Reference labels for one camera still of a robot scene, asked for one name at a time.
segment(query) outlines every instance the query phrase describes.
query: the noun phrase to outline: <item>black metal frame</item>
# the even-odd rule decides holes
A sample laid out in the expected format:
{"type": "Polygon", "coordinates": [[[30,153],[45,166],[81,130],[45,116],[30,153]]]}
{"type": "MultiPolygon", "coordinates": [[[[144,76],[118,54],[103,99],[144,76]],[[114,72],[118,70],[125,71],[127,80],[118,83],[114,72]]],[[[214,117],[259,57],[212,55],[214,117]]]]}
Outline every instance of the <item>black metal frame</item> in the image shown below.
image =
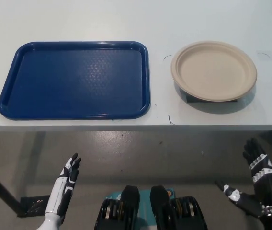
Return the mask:
{"type": "Polygon", "coordinates": [[[17,217],[44,216],[49,197],[49,195],[21,197],[19,202],[0,182],[0,198],[17,214],[17,217]]]}

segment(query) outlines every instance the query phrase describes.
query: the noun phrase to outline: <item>table surface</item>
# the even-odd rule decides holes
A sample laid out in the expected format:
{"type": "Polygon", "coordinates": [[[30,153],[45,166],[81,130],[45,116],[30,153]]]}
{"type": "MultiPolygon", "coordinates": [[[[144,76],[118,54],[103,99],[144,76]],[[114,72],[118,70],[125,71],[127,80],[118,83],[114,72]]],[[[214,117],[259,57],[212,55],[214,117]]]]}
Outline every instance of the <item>table surface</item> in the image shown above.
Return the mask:
{"type": "Polygon", "coordinates": [[[25,43],[131,40],[149,50],[151,107],[143,117],[12,121],[0,114],[0,131],[272,129],[272,0],[0,0],[0,93],[25,43]],[[203,40],[235,45],[254,61],[256,86],[237,103],[187,104],[178,93],[172,57],[203,40]]]}

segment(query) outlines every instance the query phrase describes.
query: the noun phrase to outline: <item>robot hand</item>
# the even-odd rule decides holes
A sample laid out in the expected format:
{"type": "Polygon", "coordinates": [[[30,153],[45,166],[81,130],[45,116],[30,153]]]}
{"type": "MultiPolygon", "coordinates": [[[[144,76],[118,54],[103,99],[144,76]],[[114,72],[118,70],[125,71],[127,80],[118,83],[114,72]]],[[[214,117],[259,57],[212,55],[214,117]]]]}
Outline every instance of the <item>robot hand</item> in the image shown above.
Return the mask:
{"type": "Polygon", "coordinates": [[[64,222],[75,182],[79,174],[81,158],[74,154],[66,163],[53,186],[46,210],[45,220],[37,230],[58,230],[64,222]]]}
{"type": "Polygon", "coordinates": [[[251,169],[255,194],[248,195],[223,182],[216,184],[234,205],[258,218],[266,230],[272,230],[272,164],[255,139],[248,140],[244,149],[243,157],[251,169]]]}

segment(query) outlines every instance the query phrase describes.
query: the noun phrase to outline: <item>paper plate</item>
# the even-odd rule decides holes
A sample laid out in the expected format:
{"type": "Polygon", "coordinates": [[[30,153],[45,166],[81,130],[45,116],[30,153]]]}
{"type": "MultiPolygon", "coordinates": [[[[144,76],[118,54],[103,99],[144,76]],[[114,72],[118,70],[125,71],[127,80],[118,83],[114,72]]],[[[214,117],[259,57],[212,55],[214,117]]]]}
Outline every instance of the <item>paper plate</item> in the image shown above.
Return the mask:
{"type": "Polygon", "coordinates": [[[171,73],[186,93],[213,102],[242,97],[256,82],[251,58],[222,42],[199,42],[181,49],[173,58],[171,73]]]}

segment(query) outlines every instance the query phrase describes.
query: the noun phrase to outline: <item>gray floor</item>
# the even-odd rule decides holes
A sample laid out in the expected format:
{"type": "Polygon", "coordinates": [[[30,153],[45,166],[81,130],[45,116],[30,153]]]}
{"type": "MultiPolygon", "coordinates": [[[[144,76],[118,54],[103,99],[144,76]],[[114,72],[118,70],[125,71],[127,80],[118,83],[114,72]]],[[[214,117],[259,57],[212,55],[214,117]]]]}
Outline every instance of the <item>gray floor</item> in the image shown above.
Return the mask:
{"type": "MultiPolygon", "coordinates": [[[[198,200],[210,230],[263,229],[213,184],[252,192],[243,145],[257,137],[272,160],[272,132],[0,133],[0,181],[16,196],[49,194],[74,152],[83,161],[63,230],[93,229],[104,197],[126,184],[163,184],[198,200]]],[[[44,217],[16,218],[0,200],[0,230],[34,230],[44,217]]]]}

